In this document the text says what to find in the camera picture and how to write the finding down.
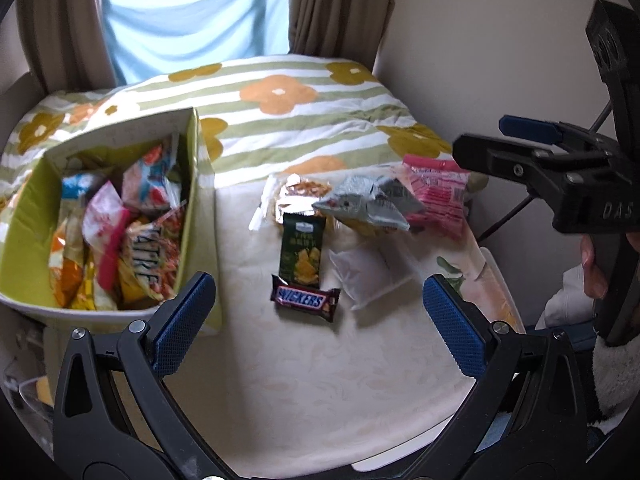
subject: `light blue curtain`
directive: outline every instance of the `light blue curtain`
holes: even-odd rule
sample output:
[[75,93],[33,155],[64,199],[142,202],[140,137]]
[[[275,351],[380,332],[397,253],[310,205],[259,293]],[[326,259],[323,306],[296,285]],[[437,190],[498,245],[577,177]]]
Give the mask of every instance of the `light blue curtain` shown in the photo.
[[102,0],[119,84],[289,51],[289,0]]

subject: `finger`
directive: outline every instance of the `finger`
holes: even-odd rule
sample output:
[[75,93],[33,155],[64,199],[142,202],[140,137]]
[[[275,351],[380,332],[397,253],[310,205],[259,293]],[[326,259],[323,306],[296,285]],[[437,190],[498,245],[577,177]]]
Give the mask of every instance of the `finger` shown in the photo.
[[607,293],[608,283],[602,271],[594,264],[595,252],[590,237],[582,237],[580,253],[584,273],[584,293],[594,300],[603,298]]
[[629,240],[631,246],[640,253],[640,233],[627,233],[626,239]]

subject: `snack package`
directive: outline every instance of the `snack package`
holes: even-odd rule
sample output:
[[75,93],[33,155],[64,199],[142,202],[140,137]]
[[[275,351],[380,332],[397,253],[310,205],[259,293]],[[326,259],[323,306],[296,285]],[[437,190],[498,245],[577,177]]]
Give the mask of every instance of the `snack package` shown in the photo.
[[118,265],[125,304],[141,300],[141,290],[156,301],[175,296],[185,203],[151,223],[135,221],[127,228]]
[[111,182],[100,188],[84,214],[82,235],[94,251],[97,283],[107,292],[114,289],[118,254],[130,216]]
[[178,207],[180,176],[175,165],[177,136],[169,136],[124,172],[122,201],[134,212],[157,218]]
[[74,310],[117,310],[113,298],[98,284],[95,275],[94,253],[89,250],[84,277],[74,300],[71,302]]
[[284,213],[280,277],[287,283],[320,288],[320,255],[326,218]]
[[313,207],[363,235],[407,231],[404,216],[422,210],[422,204],[397,178],[364,175],[347,177]]
[[297,173],[270,174],[262,190],[260,205],[249,224],[249,231],[260,230],[267,217],[282,225],[284,213],[322,216],[313,208],[313,204],[331,189],[332,186],[327,182],[318,182]]
[[87,201],[104,183],[106,175],[105,171],[84,171],[62,179],[58,227],[49,253],[49,281],[59,306],[68,306],[82,282],[82,220]]
[[340,253],[329,251],[329,259],[342,288],[354,302],[352,310],[359,310],[410,281],[417,265],[399,234],[372,238]]
[[313,316],[320,316],[329,323],[334,322],[335,309],[340,298],[340,289],[317,290],[308,286],[289,285],[279,276],[271,275],[273,288],[271,301],[277,306],[285,306]]
[[469,172],[454,160],[436,160],[405,155],[415,197],[424,205],[421,212],[407,215],[412,228],[431,226],[453,239],[460,239],[465,228],[465,189]]

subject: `barcode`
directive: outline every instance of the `barcode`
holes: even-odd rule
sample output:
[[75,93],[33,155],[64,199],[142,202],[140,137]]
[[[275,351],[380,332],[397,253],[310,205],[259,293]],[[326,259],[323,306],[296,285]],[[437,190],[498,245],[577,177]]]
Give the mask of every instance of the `barcode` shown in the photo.
[[454,187],[452,189],[451,201],[461,203],[465,199],[465,188]]

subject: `blue gripper pad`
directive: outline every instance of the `blue gripper pad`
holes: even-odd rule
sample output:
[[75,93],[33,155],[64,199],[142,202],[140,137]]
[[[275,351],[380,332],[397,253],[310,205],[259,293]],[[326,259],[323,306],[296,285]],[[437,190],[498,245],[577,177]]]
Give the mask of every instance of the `blue gripper pad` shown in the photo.
[[485,343],[459,309],[451,292],[457,295],[455,290],[447,291],[435,276],[431,276],[422,286],[422,302],[460,371],[478,379],[486,370]]
[[[160,377],[178,371],[193,339],[216,302],[216,283],[209,274],[199,272],[174,300],[169,301],[178,302],[178,307],[172,309],[166,305],[168,301],[161,305],[160,309],[167,307],[170,317],[164,322],[160,321],[162,327],[152,341],[152,368]],[[150,320],[151,325],[154,324],[156,315],[161,317],[164,314],[160,309]]]
[[503,135],[517,139],[533,140],[542,144],[562,142],[562,133],[555,123],[505,115],[498,121],[498,128]]

